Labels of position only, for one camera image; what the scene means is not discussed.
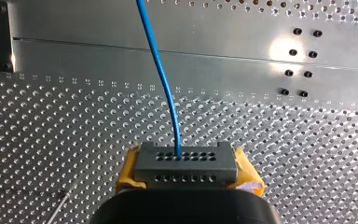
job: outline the hole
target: hole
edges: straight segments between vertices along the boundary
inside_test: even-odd
[[[191,182],[197,182],[199,181],[199,178],[196,175],[191,176]]]
[[[292,56],[296,56],[297,55],[297,50],[291,49],[291,50],[289,50],[289,54],[292,55]]]
[[[171,177],[169,175],[165,175],[163,179],[164,179],[164,182],[171,181]]]
[[[183,175],[182,176],[182,181],[183,182],[188,182],[189,178],[188,178],[188,175]]]
[[[211,175],[211,176],[209,177],[209,181],[210,181],[210,182],[216,181],[216,176],[215,176],[215,175]]]
[[[173,182],[178,182],[180,180],[180,177],[178,176],[178,175],[174,175],[173,177],[172,177],[172,181]]]
[[[207,179],[208,179],[208,176],[202,175],[201,178],[200,178],[200,181],[205,182],[205,181],[207,181]]]

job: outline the silver wall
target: silver wall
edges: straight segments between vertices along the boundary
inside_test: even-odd
[[[146,5],[183,144],[245,146],[284,223],[358,223],[358,1]],[[10,18],[0,223],[46,222],[63,189],[55,222],[87,223],[114,194],[126,148],[173,141],[135,2],[13,0]]]

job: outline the bolt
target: bolt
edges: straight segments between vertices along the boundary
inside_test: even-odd
[[[293,34],[295,35],[301,35],[302,34],[302,30],[300,28],[296,28],[293,30]]]
[[[302,97],[308,97],[308,93],[306,91],[301,91],[299,95]]]
[[[322,34],[323,34],[323,32],[320,31],[320,30],[316,30],[316,31],[313,32],[313,36],[315,36],[315,37],[321,37]]]
[[[4,63],[2,64],[2,68],[5,69],[5,70],[10,70],[11,69],[11,63]]]
[[[292,77],[293,76],[293,71],[292,70],[286,70],[285,72],[284,72],[284,74],[287,76],[287,77]]]
[[[310,56],[310,58],[316,58],[318,57],[318,53],[315,51],[310,51],[310,53],[308,54],[308,56]]]
[[[289,94],[289,90],[287,90],[287,89],[281,89],[281,94],[282,94],[282,95],[288,95],[288,94]]]
[[[6,7],[0,6],[0,13],[5,13],[5,12],[6,12]]]
[[[312,72],[306,71],[306,72],[304,73],[304,77],[312,77]]]
[[[296,49],[291,49],[289,50],[289,54],[292,56],[296,56],[297,55],[297,50]]]

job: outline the blue cable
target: blue cable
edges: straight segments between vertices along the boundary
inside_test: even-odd
[[[162,86],[165,90],[165,95],[168,101],[168,107],[170,108],[171,118],[172,118],[172,126],[173,132],[175,135],[175,156],[181,156],[181,145],[180,145],[180,130],[179,130],[179,122],[176,115],[176,108],[172,98],[170,84],[168,83],[167,76],[165,75],[164,66],[162,65],[162,61],[159,57],[158,46],[156,43],[156,39],[153,35],[153,28],[150,24],[150,19],[147,16],[147,9],[145,5],[145,0],[136,0],[136,4],[138,5],[139,13],[141,14],[142,23],[144,24],[147,40],[149,42],[150,49],[152,51],[153,59],[156,64],[156,68],[158,70],[159,78],[161,79]]]

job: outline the perforated aluminum panel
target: perforated aluminum panel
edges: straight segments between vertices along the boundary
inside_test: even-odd
[[[358,223],[358,2],[162,2],[147,6],[183,145],[245,146],[284,223]],[[62,190],[71,196],[53,223],[88,223],[114,195],[126,148],[173,142],[134,1],[10,11],[18,72],[0,73],[0,223],[46,223]],[[298,57],[282,54],[291,48]]]

